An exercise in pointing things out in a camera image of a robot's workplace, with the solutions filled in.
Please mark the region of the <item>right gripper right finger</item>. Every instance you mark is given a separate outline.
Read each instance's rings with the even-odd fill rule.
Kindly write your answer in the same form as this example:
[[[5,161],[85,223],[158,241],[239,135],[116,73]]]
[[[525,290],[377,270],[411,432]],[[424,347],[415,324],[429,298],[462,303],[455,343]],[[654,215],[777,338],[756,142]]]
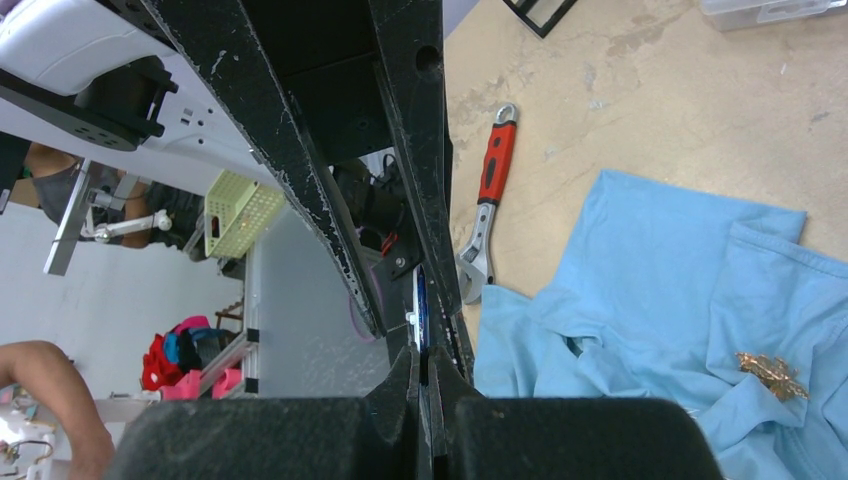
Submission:
[[[448,352],[428,354],[445,479],[719,479],[682,407],[650,398],[489,398]]]

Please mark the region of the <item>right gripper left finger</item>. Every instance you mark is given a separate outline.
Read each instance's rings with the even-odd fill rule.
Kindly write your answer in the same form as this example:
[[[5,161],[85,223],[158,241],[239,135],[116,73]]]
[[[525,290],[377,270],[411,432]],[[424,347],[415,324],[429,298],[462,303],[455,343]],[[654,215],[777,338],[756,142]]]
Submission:
[[[364,397],[171,401],[126,431],[108,479],[407,479],[419,355]]]

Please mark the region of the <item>round blue white badge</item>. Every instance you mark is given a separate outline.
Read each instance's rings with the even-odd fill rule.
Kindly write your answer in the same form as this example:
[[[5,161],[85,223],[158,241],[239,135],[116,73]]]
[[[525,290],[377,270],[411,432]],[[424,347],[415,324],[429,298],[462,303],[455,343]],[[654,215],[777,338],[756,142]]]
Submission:
[[[412,275],[412,307],[406,313],[407,323],[419,353],[425,353],[429,345],[429,307],[427,298],[427,281],[422,265],[413,270]]]

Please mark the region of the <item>light blue printed t-shirt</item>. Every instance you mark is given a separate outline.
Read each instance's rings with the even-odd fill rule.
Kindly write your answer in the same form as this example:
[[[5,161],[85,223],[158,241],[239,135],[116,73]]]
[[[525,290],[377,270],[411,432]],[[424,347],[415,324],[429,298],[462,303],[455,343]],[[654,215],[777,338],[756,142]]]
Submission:
[[[802,211],[602,171],[535,297],[482,293],[490,397],[655,397],[694,419],[728,479],[847,475],[847,265],[800,244]],[[781,357],[780,402],[735,354]]]

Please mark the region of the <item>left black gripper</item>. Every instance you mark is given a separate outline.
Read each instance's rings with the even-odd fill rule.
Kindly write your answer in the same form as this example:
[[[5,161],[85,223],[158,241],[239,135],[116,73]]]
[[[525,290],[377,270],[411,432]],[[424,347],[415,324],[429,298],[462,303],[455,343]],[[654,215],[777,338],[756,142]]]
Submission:
[[[423,250],[428,298],[443,316],[461,309],[449,228],[452,150],[440,1],[144,6],[330,254],[371,335],[386,335],[382,306],[319,151],[328,163],[340,163],[388,148],[391,133]]]

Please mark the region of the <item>person forearm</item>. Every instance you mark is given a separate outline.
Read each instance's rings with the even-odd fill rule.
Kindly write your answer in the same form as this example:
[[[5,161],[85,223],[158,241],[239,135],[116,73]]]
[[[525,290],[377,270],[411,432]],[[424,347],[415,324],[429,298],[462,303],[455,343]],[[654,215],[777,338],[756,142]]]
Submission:
[[[47,341],[1,346],[1,386],[18,384],[49,409],[64,430],[71,479],[101,479],[115,453],[111,434],[84,379],[69,357]]]

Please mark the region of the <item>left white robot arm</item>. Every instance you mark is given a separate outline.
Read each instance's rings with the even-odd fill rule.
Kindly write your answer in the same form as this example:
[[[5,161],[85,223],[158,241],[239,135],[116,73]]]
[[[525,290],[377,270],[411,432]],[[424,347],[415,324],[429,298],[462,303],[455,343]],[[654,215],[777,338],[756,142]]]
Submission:
[[[17,1],[1,11],[1,96],[134,152],[252,156],[332,256],[368,329],[388,312],[356,221],[413,251],[439,317],[459,312],[438,1]]]

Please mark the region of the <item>blue gold leaf brooch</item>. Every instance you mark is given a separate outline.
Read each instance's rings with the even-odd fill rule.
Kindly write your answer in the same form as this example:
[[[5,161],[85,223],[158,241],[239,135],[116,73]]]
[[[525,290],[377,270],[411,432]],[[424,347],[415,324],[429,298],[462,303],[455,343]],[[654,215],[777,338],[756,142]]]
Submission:
[[[810,398],[808,390],[797,381],[799,370],[791,367],[783,358],[747,352],[737,352],[735,356],[739,370],[757,377],[780,402]]]

